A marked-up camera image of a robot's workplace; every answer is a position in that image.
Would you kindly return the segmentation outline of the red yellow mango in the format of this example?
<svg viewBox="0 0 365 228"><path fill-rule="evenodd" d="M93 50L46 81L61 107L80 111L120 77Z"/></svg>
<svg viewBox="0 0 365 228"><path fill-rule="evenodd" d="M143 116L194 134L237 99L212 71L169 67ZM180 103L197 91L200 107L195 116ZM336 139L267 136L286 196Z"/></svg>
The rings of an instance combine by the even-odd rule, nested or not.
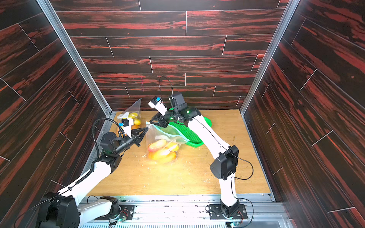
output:
<svg viewBox="0 0 365 228"><path fill-rule="evenodd" d="M157 152L158 150L164 148L167 144L165 139L158 140L148 145L148 152Z"/></svg>

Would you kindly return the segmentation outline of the clear zip bag blue zipper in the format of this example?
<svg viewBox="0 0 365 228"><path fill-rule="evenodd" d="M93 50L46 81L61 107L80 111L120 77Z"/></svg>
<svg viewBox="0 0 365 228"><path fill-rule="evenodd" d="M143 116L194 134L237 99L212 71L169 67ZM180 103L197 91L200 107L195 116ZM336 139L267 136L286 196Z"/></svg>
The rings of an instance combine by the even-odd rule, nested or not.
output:
<svg viewBox="0 0 365 228"><path fill-rule="evenodd" d="M119 114L117 116L118 120L122 120L124 118L130 118L133 120L133 125L131 129L137 129L141 125L141 101L142 99L138 99L136 102L134 102L129 108L127 108L125 111L122 112L122 114Z"/></svg>

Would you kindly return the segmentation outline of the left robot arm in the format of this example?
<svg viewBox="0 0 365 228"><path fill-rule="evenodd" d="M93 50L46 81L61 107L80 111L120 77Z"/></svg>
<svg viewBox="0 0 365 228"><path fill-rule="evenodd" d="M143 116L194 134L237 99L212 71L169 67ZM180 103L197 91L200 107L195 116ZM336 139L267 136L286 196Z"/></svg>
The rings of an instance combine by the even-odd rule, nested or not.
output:
<svg viewBox="0 0 365 228"><path fill-rule="evenodd" d="M148 128L133 129L129 135L118 137L113 132L103 135L102 152L91 163L88 172L57 193L47 193L40 205L37 228L79 228L104 217L118 220L122 209L117 198L104 196L95 202L81 206L83 198L103 179L112 174L122 160L122 153L131 146L140 146Z"/></svg>

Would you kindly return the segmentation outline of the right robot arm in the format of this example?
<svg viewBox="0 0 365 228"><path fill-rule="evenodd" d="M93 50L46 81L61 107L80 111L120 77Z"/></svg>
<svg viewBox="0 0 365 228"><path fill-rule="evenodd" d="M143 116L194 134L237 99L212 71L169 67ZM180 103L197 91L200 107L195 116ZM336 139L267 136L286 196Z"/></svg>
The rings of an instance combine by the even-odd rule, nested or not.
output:
<svg viewBox="0 0 365 228"><path fill-rule="evenodd" d="M238 165L239 149L220 138L207 124L201 112L196 107L188 106L181 93L169 96L169 101L171 110L166 107L161 97L154 97L149 102L149 106L159 112L154 116L154 120L158 121L158 126L164 128L171 122L179 122L202 140L214 158L210 170L219 180L222 214L226 218L232 218L240 205L233 180Z"/></svg>

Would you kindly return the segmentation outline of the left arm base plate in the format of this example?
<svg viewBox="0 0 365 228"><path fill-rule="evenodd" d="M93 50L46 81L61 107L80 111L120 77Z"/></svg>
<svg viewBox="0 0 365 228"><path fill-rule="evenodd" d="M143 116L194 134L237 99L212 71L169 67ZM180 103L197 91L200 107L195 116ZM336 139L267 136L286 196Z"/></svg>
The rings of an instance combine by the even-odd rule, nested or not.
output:
<svg viewBox="0 0 365 228"><path fill-rule="evenodd" d="M135 205L125 205L119 204L118 206L112 206L110 212L104 216L100 216L95 220L110 220L125 222L127 220L132 220L134 216Z"/></svg>

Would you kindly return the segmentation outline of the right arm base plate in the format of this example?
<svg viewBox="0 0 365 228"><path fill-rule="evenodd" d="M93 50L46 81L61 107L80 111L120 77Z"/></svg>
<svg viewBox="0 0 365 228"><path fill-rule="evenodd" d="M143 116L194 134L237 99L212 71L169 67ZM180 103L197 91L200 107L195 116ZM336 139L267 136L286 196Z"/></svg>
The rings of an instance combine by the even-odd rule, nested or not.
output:
<svg viewBox="0 0 365 228"><path fill-rule="evenodd" d="M209 218L213 220L222 219L248 219L246 208L243 204L238 206L226 207L220 204L209 204L205 207Z"/></svg>

